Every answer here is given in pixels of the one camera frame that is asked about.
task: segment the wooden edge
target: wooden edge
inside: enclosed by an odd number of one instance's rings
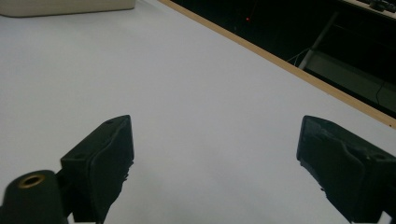
[[[231,39],[232,41],[236,42],[237,44],[253,51],[254,53],[262,56],[264,59],[270,61],[271,63],[276,64],[277,66],[285,69],[286,71],[294,74],[295,76],[299,77],[300,79],[308,82],[309,84],[315,86],[316,88],[325,91],[326,93],[330,94],[331,96],[341,100],[342,102],[358,109],[359,111],[363,112],[364,114],[377,119],[378,121],[388,125],[389,127],[396,129],[396,119],[393,117],[384,114],[383,112],[363,103],[362,101],[346,94],[343,91],[336,89],[335,87],[327,84],[326,82],[311,76],[310,74],[306,73],[305,71],[291,65],[283,61],[282,59],[276,57],[275,55],[269,53],[268,51],[257,47],[256,45],[246,41],[245,39],[227,31],[226,29],[216,25],[215,23],[187,10],[184,7],[170,1],[170,0],[158,0],[161,3],[165,4],[166,6],[174,9],[177,12],[189,17],[190,19],[201,23],[202,25],[206,26],[207,28]]]

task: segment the white table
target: white table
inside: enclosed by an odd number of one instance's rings
[[[124,114],[135,164],[106,223],[347,223],[295,158],[303,115],[396,155],[394,129],[155,0],[0,27],[2,193]]]

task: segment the white surface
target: white surface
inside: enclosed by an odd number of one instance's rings
[[[305,114],[396,154],[395,130],[155,0],[0,27],[2,192],[124,114],[135,164],[106,223],[347,223],[295,158]]]

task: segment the white object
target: white object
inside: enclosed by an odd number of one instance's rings
[[[0,0],[0,15],[33,17],[134,8],[135,0]]]

